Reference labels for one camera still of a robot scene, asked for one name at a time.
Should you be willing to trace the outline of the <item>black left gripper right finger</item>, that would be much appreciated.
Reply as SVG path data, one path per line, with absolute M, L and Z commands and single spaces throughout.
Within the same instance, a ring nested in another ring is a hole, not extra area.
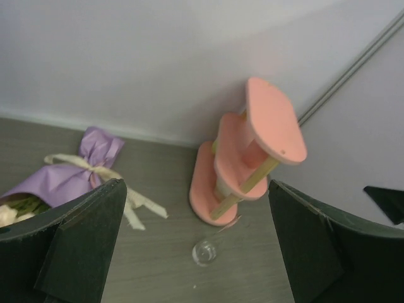
M 403 302 L 403 231 L 271 180 L 269 201 L 295 302 Z

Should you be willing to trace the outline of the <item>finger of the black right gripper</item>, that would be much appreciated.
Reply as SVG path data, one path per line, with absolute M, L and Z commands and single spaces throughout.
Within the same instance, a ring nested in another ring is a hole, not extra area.
M 403 191 L 366 186 L 364 192 L 378 205 L 394 225 L 403 223 Z

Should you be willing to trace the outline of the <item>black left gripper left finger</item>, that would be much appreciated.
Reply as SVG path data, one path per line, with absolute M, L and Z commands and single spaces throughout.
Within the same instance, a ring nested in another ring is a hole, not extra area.
M 126 195 L 112 179 L 1 228 L 1 302 L 100 302 Z

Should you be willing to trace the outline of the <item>purple pink wrapping paper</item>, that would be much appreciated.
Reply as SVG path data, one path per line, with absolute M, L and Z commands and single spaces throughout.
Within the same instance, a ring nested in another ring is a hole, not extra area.
M 78 155 L 92 167 L 102 165 L 110 169 L 123 146 L 122 139 L 92 126 L 84 132 Z M 90 192 L 101 183 L 96 173 L 72 164 L 45 165 L 1 198 L 10 201 L 19 194 L 32 194 L 55 208 Z

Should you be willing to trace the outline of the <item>cream ribbon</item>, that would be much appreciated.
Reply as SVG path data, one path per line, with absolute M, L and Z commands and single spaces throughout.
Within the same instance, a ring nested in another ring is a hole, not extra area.
M 123 177 L 114 170 L 104 167 L 103 165 L 91 166 L 84 158 L 76 155 L 67 155 L 60 153 L 47 155 L 44 158 L 44 162 L 49 165 L 55 164 L 55 161 L 68 163 L 70 165 L 74 165 L 76 167 L 80 167 L 81 169 L 90 171 L 91 173 L 95 173 L 104 182 L 107 182 L 111 179 L 123 179 Z M 134 212 L 135 209 L 141 206 L 146 207 L 147 209 L 164 219 L 167 219 L 169 217 L 167 210 L 163 206 L 160 206 L 159 204 L 153 202 L 151 199 L 143 196 L 142 194 L 136 192 L 128 186 L 123 215 L 126 217 L 129 226 L 132 229 L 146 229 L 141 220 Z

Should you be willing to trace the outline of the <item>rose bouquet flowers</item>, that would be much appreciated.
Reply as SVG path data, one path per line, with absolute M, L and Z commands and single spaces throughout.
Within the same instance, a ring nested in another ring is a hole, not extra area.
M 32 194 L 13 194 L 1 198 L 1 227 L 32 218 L 50 208 L 47 203 Z

